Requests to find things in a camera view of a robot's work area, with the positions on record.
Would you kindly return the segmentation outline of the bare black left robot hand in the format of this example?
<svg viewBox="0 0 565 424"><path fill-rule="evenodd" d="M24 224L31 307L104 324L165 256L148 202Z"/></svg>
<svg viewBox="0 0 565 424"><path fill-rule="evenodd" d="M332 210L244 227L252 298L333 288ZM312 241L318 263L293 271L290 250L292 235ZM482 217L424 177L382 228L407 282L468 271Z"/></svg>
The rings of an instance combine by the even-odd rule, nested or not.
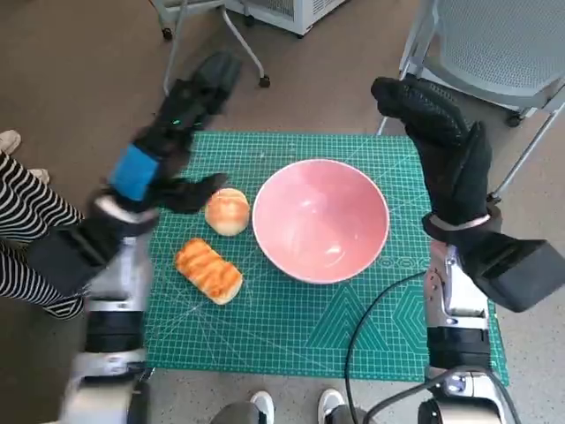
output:
<svg viewBox="0 0 565 424"><path fill-rule="evenodd" d="M108 190L122 208L195 214L222 188L224 173L191 181L180 172L191 159L195 133L222 111L240 70L241 61L221 51L204 59L189 79L175 81L153 123L138 132L109 177Z"/></svg>

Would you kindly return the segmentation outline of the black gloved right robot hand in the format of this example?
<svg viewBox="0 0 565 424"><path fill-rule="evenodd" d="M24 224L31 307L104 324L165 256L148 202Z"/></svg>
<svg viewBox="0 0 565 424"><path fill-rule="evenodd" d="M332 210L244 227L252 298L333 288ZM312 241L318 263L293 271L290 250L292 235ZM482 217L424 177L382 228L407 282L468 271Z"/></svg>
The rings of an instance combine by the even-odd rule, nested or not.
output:
<svg viewBox="0 0 565 424"><path fill-rule="evenodd" d="M487 216L492 149L482 122L467 123L448 92L421 79L379 77L371 93L416 147L433 215L453 226Z"/></svg>

